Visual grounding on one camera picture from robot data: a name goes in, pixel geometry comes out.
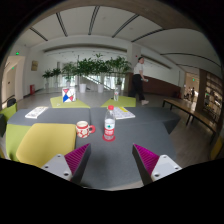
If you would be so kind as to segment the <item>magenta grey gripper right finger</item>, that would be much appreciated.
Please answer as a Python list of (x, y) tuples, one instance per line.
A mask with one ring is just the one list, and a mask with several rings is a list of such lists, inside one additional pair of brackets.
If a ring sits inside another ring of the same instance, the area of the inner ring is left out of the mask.
[(137, 144), (133, 145), (132, 154), (144, 185), (181, 170), (168, 155), (157, 155)]

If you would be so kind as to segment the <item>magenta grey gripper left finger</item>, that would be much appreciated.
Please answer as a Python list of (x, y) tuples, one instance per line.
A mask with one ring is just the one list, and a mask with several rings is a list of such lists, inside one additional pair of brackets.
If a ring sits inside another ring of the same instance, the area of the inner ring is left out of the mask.
[(81, 183), (91, 154), (91, 144), (85, 144), (66, 155), (57, 154), (42, 169), (77, 185)]

